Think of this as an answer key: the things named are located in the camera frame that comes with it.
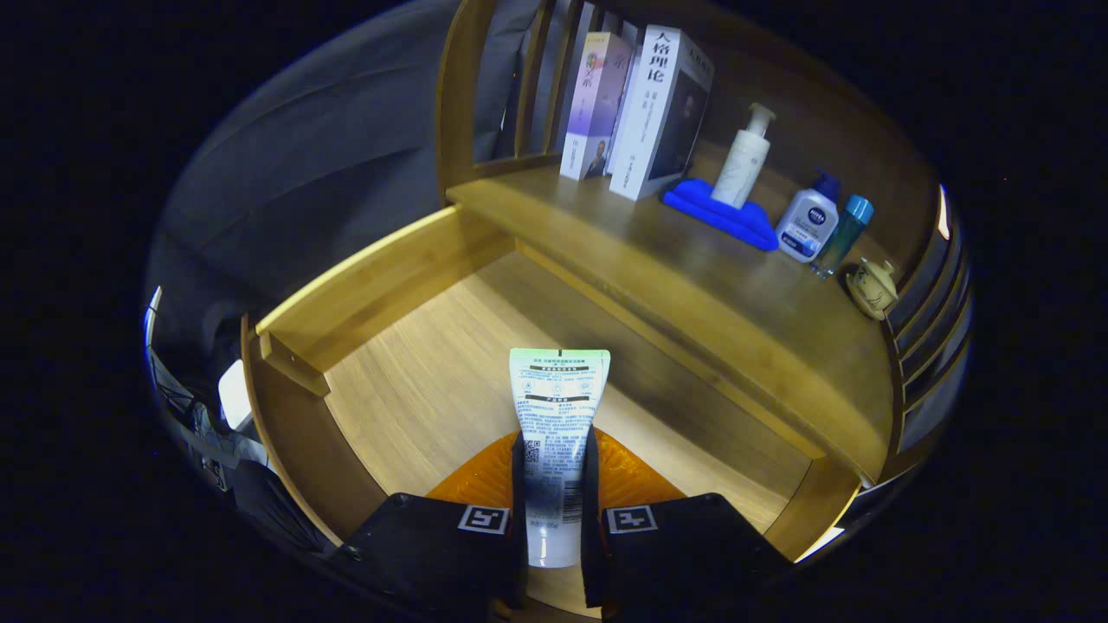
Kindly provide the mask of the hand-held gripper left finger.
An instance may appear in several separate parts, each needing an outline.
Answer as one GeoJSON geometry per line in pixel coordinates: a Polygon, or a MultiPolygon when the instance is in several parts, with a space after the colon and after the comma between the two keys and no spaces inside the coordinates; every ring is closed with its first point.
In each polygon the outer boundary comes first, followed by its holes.
{"type": "Polygon", "coordinates": [[[338,575],[406,611],[523,606],[524,442],[503,435],[428,496],[388,497],[334,556],[338,575]]]}

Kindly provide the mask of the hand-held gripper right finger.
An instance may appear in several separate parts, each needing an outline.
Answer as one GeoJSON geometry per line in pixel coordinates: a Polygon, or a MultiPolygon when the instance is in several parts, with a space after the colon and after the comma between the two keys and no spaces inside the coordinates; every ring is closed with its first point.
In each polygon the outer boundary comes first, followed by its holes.
{"type": "Polygon", "coordinates": [[[724,494],[688,496],[613,435],[584,456],[579,556],[605,620],[730,620],[793,563],[724,494]]]}

